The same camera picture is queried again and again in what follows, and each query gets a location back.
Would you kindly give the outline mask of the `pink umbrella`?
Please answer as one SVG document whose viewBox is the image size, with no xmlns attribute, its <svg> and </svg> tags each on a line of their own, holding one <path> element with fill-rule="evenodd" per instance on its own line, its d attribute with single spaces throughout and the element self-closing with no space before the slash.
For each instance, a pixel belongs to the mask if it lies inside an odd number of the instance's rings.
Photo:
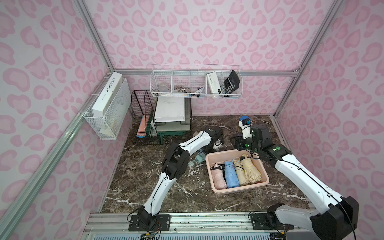
<svg viewBox="0 0 384 240">
<path fill-rule="evenodd" d="M 215 163 L 211 167 L 211 175 L 216 190 L 224 190 L 228 187 L 225 180 L 224 165 Z"/>
</svg>

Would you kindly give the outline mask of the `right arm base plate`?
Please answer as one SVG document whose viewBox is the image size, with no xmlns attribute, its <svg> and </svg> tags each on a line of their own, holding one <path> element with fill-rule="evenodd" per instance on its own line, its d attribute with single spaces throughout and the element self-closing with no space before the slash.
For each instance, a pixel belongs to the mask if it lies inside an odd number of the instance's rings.
<svg viewBox="0 0 384 240">
<path fill-rule="evenodd" d="M 252 223 L 253 230 L 289 231 L 295 228 L 293 225 L 270 221 L 267 213 L 250 212 L 248 213 L 248 219 Z"/>
</svg>

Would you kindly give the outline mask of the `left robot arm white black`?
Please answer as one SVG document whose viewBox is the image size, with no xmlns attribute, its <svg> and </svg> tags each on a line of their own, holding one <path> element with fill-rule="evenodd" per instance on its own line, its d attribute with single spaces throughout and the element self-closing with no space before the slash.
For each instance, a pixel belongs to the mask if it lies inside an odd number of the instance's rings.
<svg viewBox="0 0 384 240">
<path fill-rule="evenodd" d="M 162 162 L 159 181 L 149 199 L 136 209 L 136 216 L 146 228 L 155 225 L 156 216 L 159 214 L 168 192 L 173 184 L 185 174 L 190 156 L 198 150 L 203 150 L 206 154 L 210 153 L 222 134 L 223 130 L 218 126 L 205 127 L 190 140 L 170 145 Z"/>
</svg>

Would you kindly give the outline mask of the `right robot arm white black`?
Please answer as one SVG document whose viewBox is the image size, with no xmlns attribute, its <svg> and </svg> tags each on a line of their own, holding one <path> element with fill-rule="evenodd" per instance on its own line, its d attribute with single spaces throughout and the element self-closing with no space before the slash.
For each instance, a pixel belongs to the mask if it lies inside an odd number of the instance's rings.
<svg viewBox="0 0 384 240">
<path fill-rule="evenodd" d="M 359 203 L 345 198 L 307 170 L 282 144 L 275 144 L 265 124 L 239 121 L 239 133 L 231 138 L 235 149 L 245 150 L 274 167 L 295 184 L 314 205 L 314 210 L 277 203 L 267 210 L 267 222 L 274 226 L 293 225 L 312 231 L 321 240 L 342 240 L 354 234 L 358 225 Z"/>
</svg>

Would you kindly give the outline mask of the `blue umbrella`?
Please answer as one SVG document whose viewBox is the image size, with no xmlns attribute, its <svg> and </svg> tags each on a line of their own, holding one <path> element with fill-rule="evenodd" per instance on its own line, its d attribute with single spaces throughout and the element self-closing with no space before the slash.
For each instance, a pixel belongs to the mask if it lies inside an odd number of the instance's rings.
<svg viewBox="0 0 384 240">
<path fill-rule="evenodd" d="M 240 182 L 236 173 L 235 165 L 231 161 L 224 162 L 224 171 L 227 187 L 237 188 L 240 186 Z"/>
</svg>

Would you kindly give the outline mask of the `pink plastic storage box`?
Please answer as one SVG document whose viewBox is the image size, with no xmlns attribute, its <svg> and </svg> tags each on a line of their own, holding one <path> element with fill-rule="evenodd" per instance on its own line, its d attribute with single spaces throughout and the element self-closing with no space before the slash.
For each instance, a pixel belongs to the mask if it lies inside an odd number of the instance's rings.
<svg viewBox="0 0 384 240">
<path fill-rule="evenodd" d="M 225 161 L 233 160 L 235 157 L 240 157 L 242 154 L 246 154 L 249 157 L 251 156 L 251 154 L 245 150 L 243 150 L 243 151 L 228 150 L 228 151 L 223 151 L 223 152 L 210 153 L 206 156 L 206 165 L 207 165 L 208 174 L 209 174 L 209 178 L 210 178 L 211 188 L 216 195 L 225 195 L 225 194 L 243 192 L 243 191 L 247 191 L 247 190 L 252 190 L 252 189 L 264 187 L 264 186 L 269 184 L 270 179 L 269 179 L 269 176 L 265 170 L 265 167 L 263 166 L 262 161 L 258 158 L 258 155 L 256 155 L 255 158 L 251 157 L 251 161 L 254 164 L 254 166 L 261 173 L 261 181 L 260 182 L 255 183 L 255 184 L 250 184 L 247 186 L 243 186 L 243 187 L 236 187 L 236 188 L 230 188 L 230 189 L 224 189 L 224 190 L 218 190 L 214 186 L 214 180 L 213 180 L 213 175 L 211 173 L 211 168 L 215 164 L 224 164 Z"/>
</svg>

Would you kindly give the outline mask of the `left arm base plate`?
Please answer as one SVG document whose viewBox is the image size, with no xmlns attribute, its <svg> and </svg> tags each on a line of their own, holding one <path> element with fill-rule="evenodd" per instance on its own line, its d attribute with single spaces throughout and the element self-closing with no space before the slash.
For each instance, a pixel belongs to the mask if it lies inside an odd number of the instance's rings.
<svg viewBox="0 0 384 240">
<path fill-rule="evenodd" d="M 171 223 L 171 215 L 156 215 L 143 221 L 139 215 L 133 215 L 129 220 L 129 232 L 156 232 L 169 231 Z"/>
</svg>

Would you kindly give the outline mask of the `cream umbrella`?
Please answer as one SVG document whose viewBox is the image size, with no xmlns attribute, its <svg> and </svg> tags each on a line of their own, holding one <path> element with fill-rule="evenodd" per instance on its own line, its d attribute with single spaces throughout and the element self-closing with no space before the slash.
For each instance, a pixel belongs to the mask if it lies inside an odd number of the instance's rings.
<svg viewBox="0 0 384 240">
<path fill-rule="evenodd" d="M 246 179 L 247 185 L 256 184 L 256 183 L 261 182 L 262 175 L 261 175 L 260 171 L 255 167 L 251 158 L 248 155 L 243 154 L 240 157 L 240 164 L 241 164 L 242 168 L 244 169 L 244 174 L 245 174 L 245 179 Z"/>
</svg>

